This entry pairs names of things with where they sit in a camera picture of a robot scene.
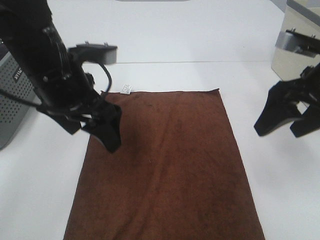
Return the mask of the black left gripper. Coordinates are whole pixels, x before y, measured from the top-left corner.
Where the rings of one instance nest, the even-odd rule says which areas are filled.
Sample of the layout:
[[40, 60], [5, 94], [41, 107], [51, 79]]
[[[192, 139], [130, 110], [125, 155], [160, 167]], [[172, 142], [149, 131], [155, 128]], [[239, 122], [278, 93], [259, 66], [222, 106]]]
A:
[[114, 153], [122, 144], [120, 122], [122, 109], [110, 102], [105, 102], [105, 93], [94, 90], [94, 78], [85, 73], [75, 57], [67, 53], [63, 62], [68, 67], [60, 78], [50, 82], [48, 93], [52, 101], [41, 101], [37, 111], [54, 120], [69, 134], [82, 130], [96, 137], [102, 145]]

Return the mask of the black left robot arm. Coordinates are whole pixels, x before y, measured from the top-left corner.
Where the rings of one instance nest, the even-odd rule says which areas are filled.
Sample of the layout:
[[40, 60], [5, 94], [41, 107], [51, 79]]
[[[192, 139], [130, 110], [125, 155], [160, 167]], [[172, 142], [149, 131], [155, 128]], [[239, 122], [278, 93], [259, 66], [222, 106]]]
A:
[[85, 62], [103, 70], [117, 61], [117, 46], [84, 43], [66, 48], [45, 0], [3, 0], [0, 3], [0, 38], [31, 81], [40, 103], [7, 91], [13, 101], [34, 107], [69, 134], [83, 130], [110, 152], [121, 146], [122, 110], [98, 93], [94, 78], [83, 70]]

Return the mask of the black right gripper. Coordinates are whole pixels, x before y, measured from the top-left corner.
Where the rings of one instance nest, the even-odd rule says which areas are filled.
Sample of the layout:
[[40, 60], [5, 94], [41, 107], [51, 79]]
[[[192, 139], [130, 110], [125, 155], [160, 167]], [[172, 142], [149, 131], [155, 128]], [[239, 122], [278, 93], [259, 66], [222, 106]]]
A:
[[[301, 114], [298, 102], [310, 106]], [[320, 129], [320, 64], [308, 66], [300, 78], [279, 81], [272, 86], [265, 106], [254, 124], [258, 136], [263, 137], [283, 125], [293, 122], [290, 130], [296, 138]]]

